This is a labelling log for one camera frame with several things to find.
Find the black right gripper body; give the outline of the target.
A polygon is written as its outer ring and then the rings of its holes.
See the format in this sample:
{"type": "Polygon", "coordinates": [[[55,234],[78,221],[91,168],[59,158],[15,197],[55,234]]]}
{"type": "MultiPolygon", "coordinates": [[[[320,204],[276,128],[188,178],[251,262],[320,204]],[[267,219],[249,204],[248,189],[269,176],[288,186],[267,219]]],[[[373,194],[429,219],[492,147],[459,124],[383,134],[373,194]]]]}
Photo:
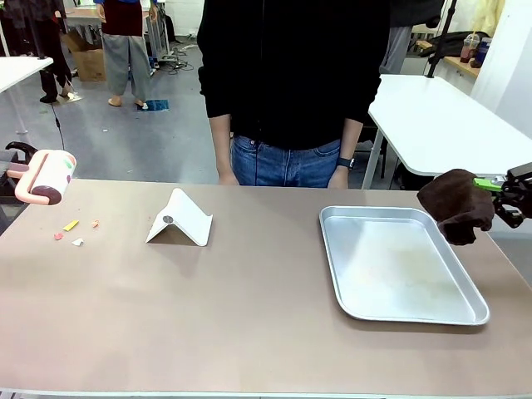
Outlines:
{"type": "Polygon", "coordinates": [[[524,217],[531,216],[531,170],[531,162],[509,169],[502,185],[503,203],[518,209],[524,217]]]}

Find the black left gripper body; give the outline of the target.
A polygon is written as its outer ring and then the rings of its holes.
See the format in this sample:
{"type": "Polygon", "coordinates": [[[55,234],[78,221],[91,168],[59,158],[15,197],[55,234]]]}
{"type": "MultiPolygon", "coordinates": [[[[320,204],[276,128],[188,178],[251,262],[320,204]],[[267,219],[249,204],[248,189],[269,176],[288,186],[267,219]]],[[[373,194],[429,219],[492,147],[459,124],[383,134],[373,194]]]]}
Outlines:
{"type": "Polygon", "coordinates": [[[16,181],[7,176],[8,166],[12,162],[18,162],[15,150],[1,150],[1,194],[13,195],[16,181]]]}

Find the person's left hand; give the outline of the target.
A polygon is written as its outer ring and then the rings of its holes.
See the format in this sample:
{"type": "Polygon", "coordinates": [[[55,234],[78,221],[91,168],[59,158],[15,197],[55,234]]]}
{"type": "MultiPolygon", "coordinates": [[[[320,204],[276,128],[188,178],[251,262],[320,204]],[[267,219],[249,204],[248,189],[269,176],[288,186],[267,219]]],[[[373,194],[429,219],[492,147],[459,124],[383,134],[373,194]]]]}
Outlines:
{"type": "Polygon", "coordinates": [[[339,165],[328,181],[328,188],[346,190],[348,188],[348,177],[349,169],[339,165]]]}

